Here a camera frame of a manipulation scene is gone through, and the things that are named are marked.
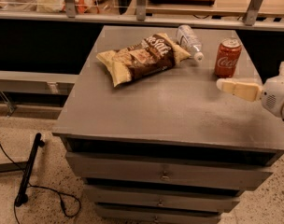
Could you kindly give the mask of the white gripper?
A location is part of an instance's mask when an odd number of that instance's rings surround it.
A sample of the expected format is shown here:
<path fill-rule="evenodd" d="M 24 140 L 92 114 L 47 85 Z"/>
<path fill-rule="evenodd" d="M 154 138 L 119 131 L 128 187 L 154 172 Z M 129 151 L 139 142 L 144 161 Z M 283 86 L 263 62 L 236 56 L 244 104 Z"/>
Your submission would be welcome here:
<path fill-rule="evenodd" d="M 243 100 L 254 102 L 261 99 L 263 107 L 278 118 L 284 119 L 284 62 L 279 66 L 280 76 L 268 78 L 262 87 L 256 83 L 238 82 L 220 78 L 216 86 L 220 91 L 230 93 Z"/>

